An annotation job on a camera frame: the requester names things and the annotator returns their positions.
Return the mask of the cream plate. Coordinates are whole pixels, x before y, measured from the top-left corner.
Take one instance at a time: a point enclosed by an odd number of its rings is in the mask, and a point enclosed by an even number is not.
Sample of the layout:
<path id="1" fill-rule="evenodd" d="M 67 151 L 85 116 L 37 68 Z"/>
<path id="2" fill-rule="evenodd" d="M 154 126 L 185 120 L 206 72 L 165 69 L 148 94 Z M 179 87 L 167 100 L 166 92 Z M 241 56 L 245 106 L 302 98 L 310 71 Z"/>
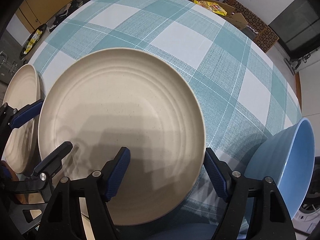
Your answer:
<path id="1" fill-rule="evenodd" d="M 85 178 L 127 147 L 131 159 L 107 207 L 117 225 L 151 222 L 193 188 L 204 159 L 204 118 L 190 86 L 165 61 L 131 48 L 88 54 L 47 93 L 38 127 L 45 158 L 64 141 L 74 148 L 62 176 Z"/>
<path id="2" fill-rule="evenodd" d="M 14 112 L 9 121 L 12 129 L 3 154 L 15 173 L 23 173 L 30 163 L 36 146 L 38 114 L 41 99 L 40 81 L 31 64 L 22 66 L 10 81 L 4 103 Z"/>

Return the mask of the light blue bowl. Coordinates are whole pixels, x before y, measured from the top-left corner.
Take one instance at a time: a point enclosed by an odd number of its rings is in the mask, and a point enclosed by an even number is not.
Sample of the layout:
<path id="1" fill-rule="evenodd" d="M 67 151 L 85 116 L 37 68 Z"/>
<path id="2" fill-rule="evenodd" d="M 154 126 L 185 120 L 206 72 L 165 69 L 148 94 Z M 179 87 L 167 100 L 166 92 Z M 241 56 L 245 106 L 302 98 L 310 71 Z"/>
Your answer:
<path id="1" fill-rule="evenodd" d="M 245 177 L 271 177 L 293 218 L 308 191 L 315 162 L 311 122 L 302 118 L 263 142 L 249 161 Z"/>

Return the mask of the trash bin with wrappers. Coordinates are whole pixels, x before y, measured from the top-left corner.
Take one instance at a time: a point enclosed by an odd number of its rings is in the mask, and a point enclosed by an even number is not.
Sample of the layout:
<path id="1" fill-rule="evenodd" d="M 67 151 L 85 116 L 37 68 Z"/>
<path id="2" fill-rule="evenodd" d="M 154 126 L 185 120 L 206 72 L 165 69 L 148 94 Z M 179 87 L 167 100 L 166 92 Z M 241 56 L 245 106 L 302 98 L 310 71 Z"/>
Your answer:
<path id="1" fill-rule="evenodd" d="M 47 29 L 47 24 L 44 23 L 31 33 L 31 35 L 27 38 L 27 40 L 22 46 L 22 50 L 19 55 L 20 60 L 24 59 L 25 56 L 27 56 L 30 53 L 30 51 L 35 47 L 37 42 L 44 35 L 44 32 L 46 31 L 46 29 Z"/>

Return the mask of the white washing machine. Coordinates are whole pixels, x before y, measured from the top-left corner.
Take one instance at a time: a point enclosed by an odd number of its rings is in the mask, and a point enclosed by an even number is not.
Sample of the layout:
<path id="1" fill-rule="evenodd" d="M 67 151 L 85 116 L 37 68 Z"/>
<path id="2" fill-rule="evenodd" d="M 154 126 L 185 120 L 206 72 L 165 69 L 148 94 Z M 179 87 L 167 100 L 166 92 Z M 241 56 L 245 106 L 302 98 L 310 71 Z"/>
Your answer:
<path id="1" fill-rule="evenodd" d="M 310 236 L 319 223 L 319 157 L 315 157 L 307 194 L 292 221 L 295 231 L 304 236 Z"/>

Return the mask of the wooden door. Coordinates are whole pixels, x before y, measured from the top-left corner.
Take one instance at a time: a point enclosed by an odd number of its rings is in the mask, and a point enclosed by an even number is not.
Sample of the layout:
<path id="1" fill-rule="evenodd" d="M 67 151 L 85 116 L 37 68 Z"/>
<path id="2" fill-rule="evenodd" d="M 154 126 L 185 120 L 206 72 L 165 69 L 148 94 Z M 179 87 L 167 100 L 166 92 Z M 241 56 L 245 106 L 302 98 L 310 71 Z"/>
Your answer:
<path id="1" fill-rule="evenodd" d="M 60 9 L 72 0 L 23 0 L 16 16 L 32 33 L 40 25 L 47 23 Z"/>

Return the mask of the upright vacuum cleaner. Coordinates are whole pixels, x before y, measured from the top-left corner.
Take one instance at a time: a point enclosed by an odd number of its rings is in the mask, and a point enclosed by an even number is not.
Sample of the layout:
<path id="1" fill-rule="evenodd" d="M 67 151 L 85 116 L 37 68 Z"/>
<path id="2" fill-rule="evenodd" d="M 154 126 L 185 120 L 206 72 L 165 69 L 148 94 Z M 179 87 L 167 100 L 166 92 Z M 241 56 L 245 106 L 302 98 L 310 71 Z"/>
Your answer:
<path id="1" fill-rule="evenodd" d="M 301 58 L 298 59 L 284 59 L 285 64 L 288 66 L 290 72 L 292 73 L 292 75 L 296 74 L 296 70 L 299 68 L 299 66 L 301 65 L 302 62 L 306 63 L 307 60 L 310 58 L 311 54 L 308 53 L 306 55 L 304 55 Z"/>

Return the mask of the patterned brown doormat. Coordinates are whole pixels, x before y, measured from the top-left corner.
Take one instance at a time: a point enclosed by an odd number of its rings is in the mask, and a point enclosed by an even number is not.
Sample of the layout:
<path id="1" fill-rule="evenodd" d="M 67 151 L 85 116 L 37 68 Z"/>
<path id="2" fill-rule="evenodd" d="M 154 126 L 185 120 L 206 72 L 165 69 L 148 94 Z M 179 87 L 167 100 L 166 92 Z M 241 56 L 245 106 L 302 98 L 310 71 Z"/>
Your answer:
<path id="1" fill-rule="evenodd" d="M 279 40 L 278 35 L 263 20 L 240 2 L 237 0 L 223 0 L 223 2 L 234 7 L 235 12 L 239 12 L 244 16 L 248 23 L 245 31 L 263 52 L 269 51 Z"/>

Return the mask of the cardboard box with snacks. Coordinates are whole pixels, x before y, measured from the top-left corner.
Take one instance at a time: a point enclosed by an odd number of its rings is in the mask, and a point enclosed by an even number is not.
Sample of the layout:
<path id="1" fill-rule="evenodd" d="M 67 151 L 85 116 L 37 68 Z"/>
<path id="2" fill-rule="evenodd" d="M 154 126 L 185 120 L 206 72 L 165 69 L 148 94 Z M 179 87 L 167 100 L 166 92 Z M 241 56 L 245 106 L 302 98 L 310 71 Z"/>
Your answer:
<path id="1" fill-rule="evenodd" d="M 239 30 L 247 27 L 248 23 L 240 12 L 235 12 L 235 8 L 216 0 L 191 0 L 193 3 L 219 15 L 226 21 L 234 25 Z"/>

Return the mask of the black framed glass door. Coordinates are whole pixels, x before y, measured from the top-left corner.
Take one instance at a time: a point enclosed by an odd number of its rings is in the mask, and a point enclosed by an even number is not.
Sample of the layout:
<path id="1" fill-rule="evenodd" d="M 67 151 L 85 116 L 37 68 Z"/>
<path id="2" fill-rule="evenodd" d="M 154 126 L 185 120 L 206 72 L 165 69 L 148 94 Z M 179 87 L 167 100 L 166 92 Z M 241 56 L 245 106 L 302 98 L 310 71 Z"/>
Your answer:
<path id="1" fill-rule="evenodd" d="M 290 59 L 299 59 L 319 48 L 319 11 L 308 0 L 294 0 L 270 27 Z"/>

